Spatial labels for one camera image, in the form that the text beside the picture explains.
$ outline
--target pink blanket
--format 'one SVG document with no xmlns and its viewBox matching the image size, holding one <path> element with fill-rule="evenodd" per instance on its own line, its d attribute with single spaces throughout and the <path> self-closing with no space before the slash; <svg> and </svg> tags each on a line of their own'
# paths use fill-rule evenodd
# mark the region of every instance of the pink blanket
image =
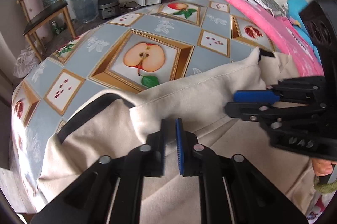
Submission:
<svg viewBox="0 0 337 224">
<path fill-rule="evenodd" d="M 260 5 L 247 0 L 225 0 L 252 20 L 274 42 L 282 53 L 291 55 L 300 76 L 324 75 L 314 51 L 298 35 L 287 18 L 274 18 Z"/>
</svg>

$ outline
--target black device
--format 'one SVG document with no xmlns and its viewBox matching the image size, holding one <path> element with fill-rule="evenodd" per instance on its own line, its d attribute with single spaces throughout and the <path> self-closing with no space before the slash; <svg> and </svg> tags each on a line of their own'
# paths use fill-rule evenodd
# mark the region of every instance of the black device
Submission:
<svg viewBox="0 0 337 224">
<path fill-rule="evenodd" d="M 324 76 L 285 79 L 267 91 L 238 91 L 225 112 L 259 122 L 275 148 L 337 161 L 337 0 L 315 0 L 300 17 L 320 53 Z M 272 107 L 277 100 L 305 106 Z"/>
<path fill-rule="evenodd" d="M 164 172 L 165 131 L 162 120 L 161 130 L 148 135 L 146 144 L 127 156 L 100 157 L 36 214 L 31 224 L 104 224 L 107 219 L 109 223 L 139 223 L 143 178 L 160 177 Z"/>
<path fill-rule="evenodd" d="M 163 175 L 166 128 L 163 119 L 160 132 L 150 134 L 146 144 L 125 157 L 100 157 L 36 214 L 31 224 L 139 223 L 143 177 Z M 181 174 L 199 178 L 201 224 L 307 223 L 292 202 L 242 155 L 231 159 L 216 155 L 199 144 L 195 134 L 184 131 L 181 119 L 176 120 L 176 139 Z"/>
</svg>

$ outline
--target plastic bag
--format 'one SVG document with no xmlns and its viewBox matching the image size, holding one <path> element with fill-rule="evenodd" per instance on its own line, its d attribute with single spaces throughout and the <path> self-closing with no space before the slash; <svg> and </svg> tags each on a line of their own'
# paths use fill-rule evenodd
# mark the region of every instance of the plastic bag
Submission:
<svg viewBox="0 0 337 224">
<path fill-rule="evenodd" d="M 13 75 L 17 78 L 24 78 L 36 66 L 40 64 L 35 53 L 30 48 L 21 50 L 16 63 L 14 65 Z"/>
<path fill-rule="evenodd" d="M 91 22 L 98 16 L 96 0 L 71 0 L 71 4 L 77 20 L 81 23 Z"/>
</svg>

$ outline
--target beige fabric bag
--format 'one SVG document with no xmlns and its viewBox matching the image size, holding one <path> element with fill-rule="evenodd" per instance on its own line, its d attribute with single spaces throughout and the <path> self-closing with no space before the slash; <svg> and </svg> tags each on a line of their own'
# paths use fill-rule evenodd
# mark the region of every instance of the beige fabric bag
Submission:
<svg viewBox="0 0 337 224">
<path fill-rule="evenodd" d="M 181 117 L 184 129 L 194 132 L 199 142 L 218 155 L 243 154 L 278 189 L 305 212 L 313 194 L 313 170 L 309 158 L 275 148 L 258 123 L 229 118 L 223 111 L 236 90 L 265 89 L 282 78 L 298 77 L 292 58 L 275 53 L 262 57 L 254 49 L 243 61 L 226 64 L 194 76 L 167 82 L 139 94 L 118 89 L 123 100 L 111 103 L 60 144 L 56 135 L 47 143 L 38 185 L 48 201 L 52 200 L 100 156 L 126 155 L 145 142 L 146 136 L 160 130 L 165 118 L 172 128 L 166 136 L 165 176 L 145 178 L 141 223 L 198 223 L 199 193 L 197 178 L 179 175 L 174 120 Z"/>
</svg>

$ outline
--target bed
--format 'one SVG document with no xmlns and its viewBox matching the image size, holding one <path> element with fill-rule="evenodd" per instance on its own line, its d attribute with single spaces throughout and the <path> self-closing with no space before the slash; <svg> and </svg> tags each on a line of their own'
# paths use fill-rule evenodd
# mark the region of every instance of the bed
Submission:
<svg viewBox="0 0 337 224">
<path fill-rule="evenodd" d="M 36 182 L 47 141 L 93 95 L 111 87 L 139 93 L 241 61 L 257 46 L 281 51 L 228 1 L 182 0 L 111 19 L 58 49 L 26 76 L 12 100 L 12 161 L 35 211 L 47 204 Z M 158 60 L 149 62 L 143 52 Z"/>
</svg>

